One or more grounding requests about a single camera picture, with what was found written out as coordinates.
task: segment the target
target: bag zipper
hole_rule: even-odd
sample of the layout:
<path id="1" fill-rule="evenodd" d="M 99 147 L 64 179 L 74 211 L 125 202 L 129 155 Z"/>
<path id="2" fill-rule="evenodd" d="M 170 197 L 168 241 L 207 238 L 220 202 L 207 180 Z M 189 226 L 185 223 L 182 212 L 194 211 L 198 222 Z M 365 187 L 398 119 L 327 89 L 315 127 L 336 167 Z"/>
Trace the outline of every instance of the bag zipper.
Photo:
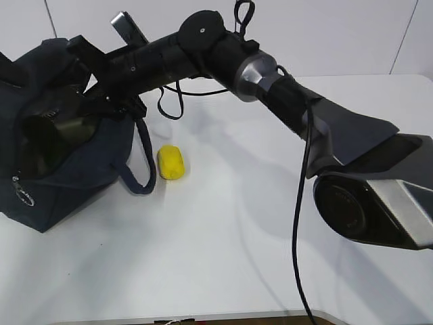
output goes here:
<path id="1" fill-rule="evenodd" d="M 32 198 L 32 196 L 27 193 L 20 184 L 20 178 L 19 176 L 13 176 L 12 177 L 12 185 L 15 188 L 15 194 L 16 196 L 29 207 L 33 207 L 35 205 L 35 200 Z"/>

